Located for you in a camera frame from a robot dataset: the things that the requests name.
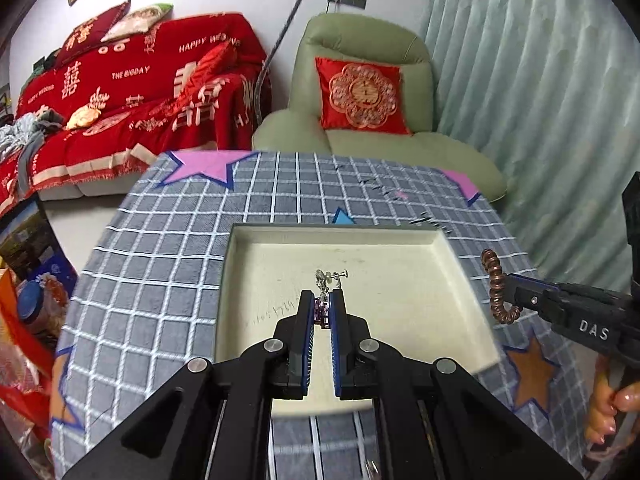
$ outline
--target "metal screw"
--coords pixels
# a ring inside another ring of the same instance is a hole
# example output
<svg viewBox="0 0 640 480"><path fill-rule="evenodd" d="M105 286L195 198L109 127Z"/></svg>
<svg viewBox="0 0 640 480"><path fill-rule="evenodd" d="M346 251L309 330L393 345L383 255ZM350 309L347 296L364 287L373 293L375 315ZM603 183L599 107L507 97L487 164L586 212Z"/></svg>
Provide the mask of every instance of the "metal screw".
<svg viewBox="0 0 640 480"><path fill-rule="evenodd" d="M267 352L279 352L284 348L284 343L279 339L269 339L264 342L264 349Z"/></svg>
<svg viewBox="0 0 640 480"><path fill-rule="evenodd" d="M451 359L440 359L436 363L436 368L441 374L452 374L456 371L456 364Z"/></svg>
<svg viewBox="0 0 640 480"><path fill-rule="evenodd" d="M363 352L371 353L375 352L380 348L380 343L375 339L363 339L360 342L360 350Z"/></svg>
<svg viewBox="0 0 640 480"><path fill-rule="evenodd" d="M196 357L187 364L187 369L194 374L202 372L207 368L207 360L202 357Z"/></svg>

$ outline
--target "light blue curtain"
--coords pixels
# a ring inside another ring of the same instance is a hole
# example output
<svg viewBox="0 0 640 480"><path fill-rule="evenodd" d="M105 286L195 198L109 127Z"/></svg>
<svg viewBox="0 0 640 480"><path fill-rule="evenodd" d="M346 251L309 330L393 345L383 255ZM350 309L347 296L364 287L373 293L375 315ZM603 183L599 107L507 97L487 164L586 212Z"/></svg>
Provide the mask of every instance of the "light blue curtain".
<svg viewBox="0 0 640 480"><path fill-rule="evenodd" d="M508 180L498 211L543 276L628 287L640 46L610 0L432 0L437 128Z"/></svg>

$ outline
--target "checkered tablecloth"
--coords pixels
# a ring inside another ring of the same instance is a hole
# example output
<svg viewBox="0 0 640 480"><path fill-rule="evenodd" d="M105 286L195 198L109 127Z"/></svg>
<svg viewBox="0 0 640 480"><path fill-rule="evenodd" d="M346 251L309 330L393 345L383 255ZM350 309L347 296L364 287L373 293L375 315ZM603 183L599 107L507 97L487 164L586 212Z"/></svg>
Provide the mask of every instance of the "checkered tablecloth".
<svg viewBox="0 0 640 480"><path fill-rule="evenodd" d="M214 357L222 265L236 222L331 223L339 207L357 224L400 225L430 216L448 231L487 313L484 248L500 255L505 272L534 275L486 200L468 206L437 170L283 153L260 153L232 168L233 190L200 176L159 186L175 169L163 155L106 228L81 273L60 338L59 350L72 348L62 388L78 423L53 423L58 478L185 362ZM495 327L497 341L510 347L526 347L532 332L561 368L548 416L533 403L517 414L579 467L586 391L570 343L531 313ZM518 378L506 358L478 380L513 405ZM275 419L270 478L361 479L365 460L377 455L375 434L372 412Z"/></svg>

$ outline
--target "pillow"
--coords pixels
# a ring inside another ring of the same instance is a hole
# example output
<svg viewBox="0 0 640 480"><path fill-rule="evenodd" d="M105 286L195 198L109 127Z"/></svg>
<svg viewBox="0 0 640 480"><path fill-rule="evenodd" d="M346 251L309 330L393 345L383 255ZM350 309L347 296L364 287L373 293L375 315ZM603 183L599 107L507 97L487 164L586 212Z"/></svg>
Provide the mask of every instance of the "pillow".
<svg viewBox="0 0 640 480"><path fill-rule="evenodd" d="M175 100L172 111L177 113L192 101L200 101L198 92L214 76L225 73L236 64L238 54L231 40L217 44L209 50L198 62L196 69L184 84L180 94Z"/></svg>
<svg viewBox="0 0 640 480"><path fill-rule="evenodd" d="M155 4L127 14L102 38L102 42L120 40L133 34L145 34L173 8L170 4Z"/></svg>
<svg viewBox="0 0 640 480"><path fill-rule="evenodd" d="M65 128L67 130L77 130L78 128L88 128L100 118L102 112L89 105L78 108L69 119Z"/></svg>
<svg viewBox="0 0 640 480"><path fill-rule="evenodd" d="M402 117L400 67L316 57L325 130L411 135Z"/></svg>
<svg viewBox="0 0 640 480"><path fill-rule="evenodd" d="M62 68L81 54L100 46L100 39L129 12L130 6L131 0L127 0L76 27L60 50L55 69Z"/></svg>

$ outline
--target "wall socket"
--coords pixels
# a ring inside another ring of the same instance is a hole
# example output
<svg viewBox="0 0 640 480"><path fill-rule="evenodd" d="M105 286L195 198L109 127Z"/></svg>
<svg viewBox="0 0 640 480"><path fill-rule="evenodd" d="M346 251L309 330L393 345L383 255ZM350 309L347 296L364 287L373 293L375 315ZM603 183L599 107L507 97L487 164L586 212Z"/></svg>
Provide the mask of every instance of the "wall socket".
<svg viewBox="0 0 640 480"><path fill-rule="evenodd" d="M327 0L330 4L347 5L364 10L367 7L367 0Z"/></svg>

